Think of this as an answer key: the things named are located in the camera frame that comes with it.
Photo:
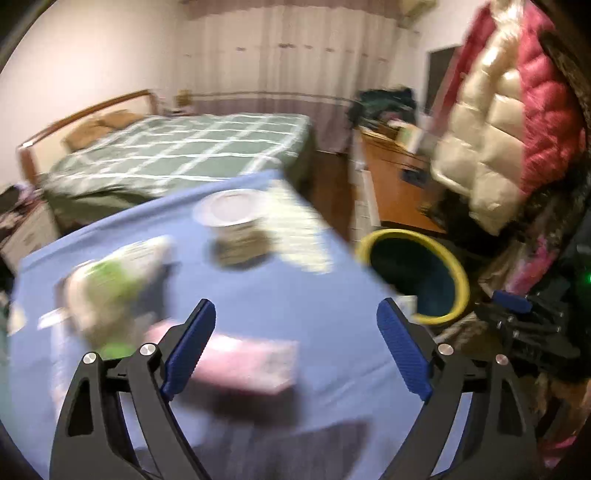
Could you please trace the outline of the pink strawberry milk carton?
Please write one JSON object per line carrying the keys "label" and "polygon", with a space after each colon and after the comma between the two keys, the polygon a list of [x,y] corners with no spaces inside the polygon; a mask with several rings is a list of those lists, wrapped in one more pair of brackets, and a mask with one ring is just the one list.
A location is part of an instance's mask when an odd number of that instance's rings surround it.
{"label": "pink strawberry milk carton", "polygon": [[212,333],[186,386],[201,383],[257,395],[280,394],[296,382],[297,358],[297,341]]}

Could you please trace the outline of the clear green cap bottle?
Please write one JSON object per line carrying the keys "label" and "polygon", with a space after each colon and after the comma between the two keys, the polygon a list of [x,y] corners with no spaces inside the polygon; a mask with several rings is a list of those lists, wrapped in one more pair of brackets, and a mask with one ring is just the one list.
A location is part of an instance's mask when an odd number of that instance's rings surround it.
{"label": "clear green cap bottle", "polygon": [[161,235],[76,266],[57,287],[68,329],[105,360],[132,354],[166,318],[173,256],[173,239]]}

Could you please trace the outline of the yellow rimmed dark trash bin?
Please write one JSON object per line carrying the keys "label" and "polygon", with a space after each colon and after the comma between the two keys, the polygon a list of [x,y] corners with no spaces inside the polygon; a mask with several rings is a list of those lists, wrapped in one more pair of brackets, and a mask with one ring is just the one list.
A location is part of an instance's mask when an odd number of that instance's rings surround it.
{"label": "yellow rimmed dark trash bin", "polygon": [[397,294],[414,296],[414,318],[425,325],[459,320],[470,303],[470,283],[457,257],[437,240],[405,229],[367,234],[356,258]]}

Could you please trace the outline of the white yogurt cup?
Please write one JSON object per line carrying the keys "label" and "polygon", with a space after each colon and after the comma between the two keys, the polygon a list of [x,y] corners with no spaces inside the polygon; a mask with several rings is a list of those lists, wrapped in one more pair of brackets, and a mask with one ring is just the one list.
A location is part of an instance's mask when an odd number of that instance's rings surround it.
{"label": "white yogurt cup", "polygon": [[211,232],[211,254],[219,266],[242,269],[270,254],[264,201],[263,191],[240,188],[212,193],[194,206],[193,219]]}

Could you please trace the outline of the wooden desk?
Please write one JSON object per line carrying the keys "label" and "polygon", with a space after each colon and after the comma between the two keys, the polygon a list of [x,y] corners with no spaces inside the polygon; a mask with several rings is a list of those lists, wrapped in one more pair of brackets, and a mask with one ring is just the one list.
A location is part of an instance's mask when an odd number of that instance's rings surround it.
{"label": "wooden desk", "polygon": [[394,142],[363,129],[353,131],[349,169],[356,190],[356,235],[381,228],[402,228],[433,237],[445,231],[422,211],[424,189],[403,179],[423,162]]}

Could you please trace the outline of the white bedside nightstand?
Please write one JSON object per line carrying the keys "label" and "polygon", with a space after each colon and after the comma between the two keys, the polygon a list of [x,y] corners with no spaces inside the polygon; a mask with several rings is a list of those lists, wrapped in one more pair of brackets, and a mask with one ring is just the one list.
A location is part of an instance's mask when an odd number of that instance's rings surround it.
{"label": "white bedside nightstand", "polygon": [[9,270],[16,274],[23,258],[59,238],[54,216],[45,203],[35,206],[1,242],[1,257]]}

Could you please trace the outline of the cream puffer jacket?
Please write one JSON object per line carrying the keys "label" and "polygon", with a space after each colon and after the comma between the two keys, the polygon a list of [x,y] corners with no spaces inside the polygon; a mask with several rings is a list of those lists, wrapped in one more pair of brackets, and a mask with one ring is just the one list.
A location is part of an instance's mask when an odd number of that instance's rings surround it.
{"label": "cream puffer jacket", "polygon": [[489,1],[478,11],[446,74],[432,127],[433,178],[467,198],[491,235],[522,202],[524,103],[517,69],[524,4]]}

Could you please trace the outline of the bed with green plaid duvet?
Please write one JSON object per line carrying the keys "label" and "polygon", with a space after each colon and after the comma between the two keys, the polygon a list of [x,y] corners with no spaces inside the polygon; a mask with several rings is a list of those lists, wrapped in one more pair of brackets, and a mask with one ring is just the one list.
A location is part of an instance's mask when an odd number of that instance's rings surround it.
{"label": "bed with green plaid duvet", "polygon": [[145,116],[68,153],[41,177],[56,217],[88,225],[179,190],[280,170],[308,179],[315,130],[301,114]]}

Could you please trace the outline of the clothes pile on desk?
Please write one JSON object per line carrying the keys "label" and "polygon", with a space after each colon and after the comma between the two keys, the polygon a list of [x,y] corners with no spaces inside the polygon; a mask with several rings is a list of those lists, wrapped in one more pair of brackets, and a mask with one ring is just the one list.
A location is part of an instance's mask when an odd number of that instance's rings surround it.
{"label": "clothes pile on desk", "polygon": [[387,123],[391,119],[417,124],[417,101],[414,90],[399,87],[394,90],[370,89],[356,93],[348,118],[353,127],[366,122]]}

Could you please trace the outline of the brown pillow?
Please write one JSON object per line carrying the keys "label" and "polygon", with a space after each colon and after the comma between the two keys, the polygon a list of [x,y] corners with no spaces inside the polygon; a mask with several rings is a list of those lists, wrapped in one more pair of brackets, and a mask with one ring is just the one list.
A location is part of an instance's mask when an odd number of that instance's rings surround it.
{"label": "brown pillow", "polygon": [[101,120],[91,119],[67,134],[63,143],[70,152],[75,152],[91,146],[112,132],[113,129],[103,124]]}
{"label": "brown pillow", "polygon": [[129,110],[117,110],[101,116],[99,122],[107,128],[121,130],[144,118],[143,114],[137,114]]}

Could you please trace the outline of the brown left pillow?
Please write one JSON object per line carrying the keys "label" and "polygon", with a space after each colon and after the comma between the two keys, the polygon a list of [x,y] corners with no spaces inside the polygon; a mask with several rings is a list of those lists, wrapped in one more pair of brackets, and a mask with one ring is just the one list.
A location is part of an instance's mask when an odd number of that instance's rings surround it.
{"label": "brown left pillow", "polygon": [[112,132],[113,129],[103,124],[101,120],[91,119],[67,134],[63,143],[70,152],[75,152],[91,146]]}

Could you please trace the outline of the dark clothes pile on nightstand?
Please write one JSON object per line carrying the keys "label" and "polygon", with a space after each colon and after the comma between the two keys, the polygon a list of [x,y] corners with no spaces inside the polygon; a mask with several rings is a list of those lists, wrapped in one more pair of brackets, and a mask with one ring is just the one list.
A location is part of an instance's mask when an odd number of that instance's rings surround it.
{"label": "dark clothes pile on nightstand", "polygon": [[42,196],[28,182],[1,186],[1,229],[13,230],[40,202]]}

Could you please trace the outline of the wooden headboard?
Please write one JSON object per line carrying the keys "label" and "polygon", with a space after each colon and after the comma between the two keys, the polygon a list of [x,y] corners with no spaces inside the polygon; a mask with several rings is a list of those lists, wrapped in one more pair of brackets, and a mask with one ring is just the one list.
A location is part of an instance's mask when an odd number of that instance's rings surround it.
{"label": "wooden headboard", "polygon": [[111,98],[53,122],[17,147],[22,176],[33,186],[38,186],[41,176],[69,153],[65,138],[85,122],[121,109],[154,115],[158,112],[158,105],[158,97],[145,89]]}

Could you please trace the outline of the black television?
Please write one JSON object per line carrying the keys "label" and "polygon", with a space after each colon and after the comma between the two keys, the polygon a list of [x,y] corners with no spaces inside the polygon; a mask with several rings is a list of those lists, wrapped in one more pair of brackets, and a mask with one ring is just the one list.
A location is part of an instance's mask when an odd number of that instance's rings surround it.
{"label": "black television", "polygon": [[449,65],[460,45],[433,50],[428,53],[427,88],[424,113],[431,115],[439,89],[444,81]]}

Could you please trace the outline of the pink white striped curtain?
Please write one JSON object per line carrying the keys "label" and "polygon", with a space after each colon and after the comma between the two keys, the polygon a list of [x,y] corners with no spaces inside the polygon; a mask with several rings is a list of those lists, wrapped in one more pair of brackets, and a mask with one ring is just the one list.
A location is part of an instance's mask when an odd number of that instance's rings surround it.
{"label": "pink white striped curtain", "polygon": [[356,95],[391,88],[398,1],[181,1],[177,87],[199,114],[303,114],[346,150]]}

